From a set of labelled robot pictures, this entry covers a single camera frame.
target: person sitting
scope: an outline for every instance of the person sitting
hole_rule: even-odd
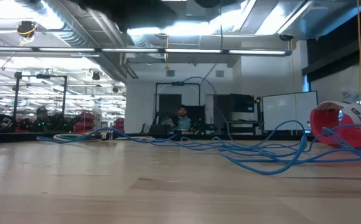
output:
[[[192,120],[187,117],[187,110],[185,105],[179,106],[175,123],[177,123],[175,130],[188,131],[190,129]]]

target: whiteboard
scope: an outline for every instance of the whiteboard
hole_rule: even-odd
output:
[[[311,111],[317,107],[317,92],[291,93],[262,97],[263,129],[274,130],[280,123],[297,120],[310,130],[309,119]],[[297,123],[287,123],[278,130],[302,130]]]

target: blue wire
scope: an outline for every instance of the blue wire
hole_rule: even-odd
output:
[[[183,82],[186,82],[187,80],[190,80],[192,78],[199,78],[199,79],[202,79],[202,82],[207,82],[212,87],[214,93],[217,94],[217,91],[213,87],[213,85],[208,80],[206,80],[202,77],[190,77],[190,78],[185,79]],[[227,122],[226,118],[224,117],[224,115],[222,114],[222,111],[217,107],[216,107],[216,109],[219,110],[222,118],[225,120],[227,127],[228,127],[228,122]],[[155,146],[166,146],[166,147],[167,146],[180,146],[180,147],[184,147],[186,149],[190,149],[193,151],[206,151],[206,150],[210,150],[210,149],[218,149],[221,156],[227,158],[229,161],[233,162],[234,164],[236,164],[244,169],[250,170],[252,172],[256,172],[258,174],[263,174],[263,175],[280,174],[280,173],[290,169],[294,165],[299,165],[299,164],[308,163],[308,162],[309,163],[323,163],[323,162],[361,161],[361,150],[353,148],[347,141],[342,139],[335,132],[337,129],[341,129],[341,128],[355,128],[355,127],[361,128],[361,125],[344,125],[344,126],[338,126],[335,128],[331,128],[331,129],[324,128],[323,133],[316,136],[316,138],[314,138],[313,141],[310,143],[309,147],[307,147],[307,137],[305,134],[302,136],[301,141],[299,143],[293,144],[290,146],[285,146],[282,144],[264,145],[265,142],[269,141],[273,137],[275,132],[277,132],[278,128],[280,128],[282,125],[287,124],[287,123],[297,123],[302,128],[303,133],[305,133],[304,126],[299,121],[292,120],[292,121],[285,121],[285,122],[279,124],[267,138],[265,138],[262,142],[252,145],[252,146],[235,142],[229,133],[229,127],[228,127],[228,135],[230,136],[230,139],[232,140],[232,142],[222,141],[218,137],[214,137],[210,143],[197,142],[197,141],[191,140],[187,137],[182,137],[180,139],[180,142],[176,142],[176,141],[173,141],[173,139],[176,137],[176,135],[173,135],[167,139],[153,139],[151,141],[140,141],[138,139],[130,138],[128,135],[122,133],[121,131],[113,129],[113,128],[102,128],[102,129],[94,131],[90,134],[86,134],[80,138],[72,139],[69,141],[59,141],[59,140],[46,138],[46,137],[37,137],[37,140],[64,144],[64,143],[71,143],[71,142],[87,140],[89,137],[94,136],[95,134],[98,134],[100,131],[112,131],[112,132],[119,134],[120,136],[125,137],[126,139],[129,139],[131,141],[140,142],[140,143],[150,143]],[[324,136],[327,136],[328,138],[332,139],[336,144],[338,144],[340,146],[340,149],[327,151],[322,154],[310,157],[308,159],[299,159],[303,152],[306,153],[306,152],[312,151],[313,144],[315,142],[317,142],[321,137],[324,137]],[[190,143],[182,144],[181,142],[183,142],[183,141],[190,141]],[[289,149],[291,152],[284,153],[284,154],[277,154],[275,152],[275,150],[277,150],[277,149]],[[338,152],[350,152],[351,154],[353,154],[357,157],[356,158],[348,158],[348,159],[320,159],[326,155],[338,153]],[[245,157],[263,157],[263,158],[262,159],[235,159],[235,158],[229,156],[229,154],[235,154],[238,156],[245,156]],[[294,156],[294,157],[292,159],[279,159],[282,157],[290,157],[290,156]],[[244,164],[247,162],[279,162],[279,163],[285,164],[285,166],[282,168],[279,168],[277,170],[267,171],[267,170],[259,170],[259,169],[255,169],[253,167],[247,166]]]

